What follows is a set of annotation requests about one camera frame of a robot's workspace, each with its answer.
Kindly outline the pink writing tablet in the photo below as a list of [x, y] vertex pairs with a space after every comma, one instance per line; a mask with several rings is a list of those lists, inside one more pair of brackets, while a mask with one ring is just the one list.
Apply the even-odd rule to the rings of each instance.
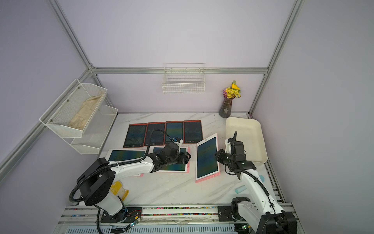
[[195, 182], [199, 183], [220, 175], [219, 162], [215, 154], [218, 152], [217, 133], [197, 143]]
[[145, 155], [145, 150], [111, 149], [105, 159], [107, 161], [127, 161], [140, 159]]
[[[163, 147], [153, 147], [152, 153], [158, 153]], [[180, 152], [190, 153], [189, 147], [181, 147]], [[158, 173], [189, 173], [190, 163], [187, 164], [173, 164], [169, 166], [164, 166]]]

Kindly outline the red writing tablet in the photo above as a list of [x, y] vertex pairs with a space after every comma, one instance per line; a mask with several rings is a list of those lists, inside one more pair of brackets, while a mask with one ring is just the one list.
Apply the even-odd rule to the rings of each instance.
[[143, 147], [148, 125], [146, 123], [130, 124], [123, 148]]
[[184, 143], [198, 143], [203, 140], [200, 120], [184, 121]]
[[168, 121], [166, 122], [165, 132], [171, 138], [184, 140], [184, 123], [182, 121]]
[[160, 146], [164, 144], [165, 136], [163, 132], [166, 127], [165, 122], [150, 122], [147, 126], [146, 137], [144, 141], [145, 146]]

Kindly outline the yellow knit glove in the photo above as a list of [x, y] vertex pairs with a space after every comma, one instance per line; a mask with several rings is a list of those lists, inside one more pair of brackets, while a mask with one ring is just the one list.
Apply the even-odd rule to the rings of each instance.
[[116, 181], [111, 185], [110, 191], [117, 197], [119, 197], [122, 201], [125, 200], [125, 198], [129, 194], [129, 190], [125, 189], [123, 187], [123, 184], [121, 181]]

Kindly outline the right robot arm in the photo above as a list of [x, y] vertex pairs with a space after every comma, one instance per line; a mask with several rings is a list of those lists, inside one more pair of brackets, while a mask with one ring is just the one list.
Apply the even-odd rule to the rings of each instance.
[[253, 162], [246, 159], [244, 144], [237, 140], [237, 132], [225, 142], [225, 150], [216, 154], [218, 163], [225, 172], [236, 176], [250, 197], [236, 197], [229, 206], [219, 206], [221, 221], [245, 221], [256, 234], [296, 234], [297, 219], [273, 198], [260, 179]]

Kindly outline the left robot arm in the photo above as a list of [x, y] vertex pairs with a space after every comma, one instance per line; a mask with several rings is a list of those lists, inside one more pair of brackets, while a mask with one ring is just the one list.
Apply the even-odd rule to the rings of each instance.
[[165, 131], [156, 129], [152, 131], [166, 135], [170, 142], [157, 153], [149, 153], [150, 146], [142, 158], [125, 161], [107, 161], [99, 158], [77, 179], [77, 184], [69, 195], [71, 203], [84, 202], [86, 206], [98, 208], [96, 216], [96, 228], [102, 233], [99, 226], [100, 211], [123, 222], [129, 216], [129, 212], [119, 196], [111, 192], [113, 183], [139, 174], [150, 174], [163, 169], [166, 166], [181, 164], [187, 165], [191, 159], [188, 152], [180, 152], [183, 140], [171, 138]]

